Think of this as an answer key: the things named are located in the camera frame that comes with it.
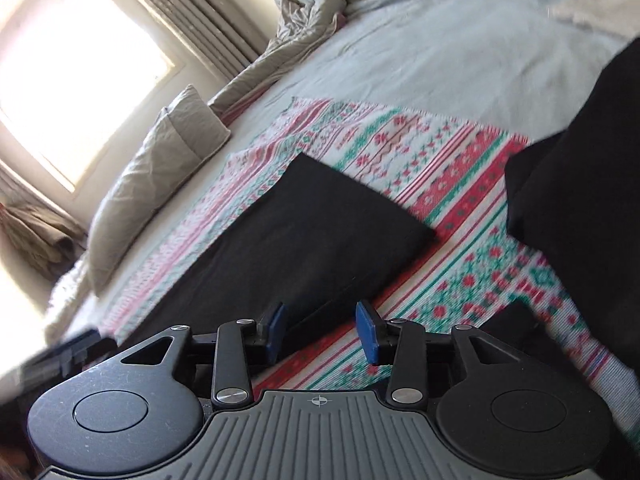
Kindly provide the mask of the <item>black pants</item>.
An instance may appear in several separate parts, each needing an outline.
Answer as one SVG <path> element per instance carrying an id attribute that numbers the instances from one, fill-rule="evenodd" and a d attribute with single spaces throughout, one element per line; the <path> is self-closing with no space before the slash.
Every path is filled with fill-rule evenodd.
<path id="1" fill-rule="evenodd" d="M 410 208 L 305 155 L 189 266 L 129 337 L 172 324 L 211 332 L 284 307 L 283 354 L 349 321 L 413 263 L 432 261 L 490 191 L 506 194 L 492 236 L 540 252 L 590 332 L 639 364 L 639 46 L 602 70 L 572 123 L 509 143 L 444 220 L 435 212 L 475 162 L 458 156 Z"/>

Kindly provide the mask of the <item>beige hanging coat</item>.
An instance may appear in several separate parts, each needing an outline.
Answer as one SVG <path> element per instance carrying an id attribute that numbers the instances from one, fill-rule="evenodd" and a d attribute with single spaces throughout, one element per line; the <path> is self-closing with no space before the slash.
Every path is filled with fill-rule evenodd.
<path id="1" fill-rule="evenodd" d="M 73 220 L 34 204 L 1 204 L 1 227 L 25 261 L 51 282 L 84 252 L 87 234 Z"/>

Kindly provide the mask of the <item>red green patterned blanket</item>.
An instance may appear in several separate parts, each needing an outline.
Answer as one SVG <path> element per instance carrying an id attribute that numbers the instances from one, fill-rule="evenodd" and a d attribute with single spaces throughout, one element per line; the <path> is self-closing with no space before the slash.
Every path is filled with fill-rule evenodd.
<path id="1" fill-rule="evenodd" d="M 634 373 L 590 335 L 544 257 L 506 234 L 503 168 L 524 136 L 415 110 L 294 99 L 250 142 L 230 154 L 204 193 L 141 262 L 102 298 L 99 326 L 118 340 L 160 314 L 160 300 L 255 200 L 305 153 L 343 171 L 431 226 L 431 252 L 382 293 L 383 313 L 446 332 L 483 323 L 524 301 L 608 402 L 623 434 L 639 439 Z"/>

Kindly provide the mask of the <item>grey pillow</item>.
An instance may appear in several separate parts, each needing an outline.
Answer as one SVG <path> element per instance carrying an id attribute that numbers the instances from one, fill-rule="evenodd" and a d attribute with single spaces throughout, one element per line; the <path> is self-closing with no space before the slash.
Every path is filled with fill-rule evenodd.
<path id="1" fill-rule="evenodd" d="M 95 294 L 111 281 L 153 217 L 230 138 L 230 130 L 190 84 L 160 110 L 93 217 L 86 263 Z"/>

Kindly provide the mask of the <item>grey bed sheet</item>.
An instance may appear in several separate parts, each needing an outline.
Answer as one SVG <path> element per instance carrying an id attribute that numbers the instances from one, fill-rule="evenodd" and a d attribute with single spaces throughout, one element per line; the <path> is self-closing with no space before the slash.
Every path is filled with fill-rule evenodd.
<path id="1" fill-rule="evenodd" d="M 568 124 L 605 64 L 632 40 L 550 18 L 564 0 L 362 0 L 346 25 L 232 122 L 227 144 L 179 188 L 131 245 L 105 289 L 80 260 L 55 285 L 48 344 L 104 315 L 102 298 L 294 99 L 423 110 L 540 138 Z"/>

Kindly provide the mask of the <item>beige curtain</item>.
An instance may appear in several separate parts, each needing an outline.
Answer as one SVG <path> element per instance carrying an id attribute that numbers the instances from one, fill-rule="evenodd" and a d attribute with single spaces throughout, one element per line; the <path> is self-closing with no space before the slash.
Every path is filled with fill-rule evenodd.
<path id="1" fill-rule="evenodd" d="M 138 0 L 203 63 L 231 80 L 257 60 L 268 39 L 233 0 Z"/>

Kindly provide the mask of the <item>crumpled grey quilt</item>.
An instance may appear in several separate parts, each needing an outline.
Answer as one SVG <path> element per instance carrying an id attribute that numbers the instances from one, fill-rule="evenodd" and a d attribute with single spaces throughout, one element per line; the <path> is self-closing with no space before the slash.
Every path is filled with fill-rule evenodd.
<path id="1" fill-rule="evenodd" d="M 209 101 L 209 107 L 231 125 L 267 92 L 345 24 L 346 0 L 317 0 L 302 6 L 282 0 L 276 36 L 257 60 L 242 70 Z"/>

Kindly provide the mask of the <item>cream cloth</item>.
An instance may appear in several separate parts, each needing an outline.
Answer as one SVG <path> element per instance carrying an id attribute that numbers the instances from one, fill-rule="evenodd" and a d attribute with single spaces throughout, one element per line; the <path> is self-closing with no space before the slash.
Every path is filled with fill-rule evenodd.
<path id="1" fill-rule="evenodd" d="M 564 0 L 550 6 L 550 18 L 634 39 L 639 36 L 639 0 Z"/>

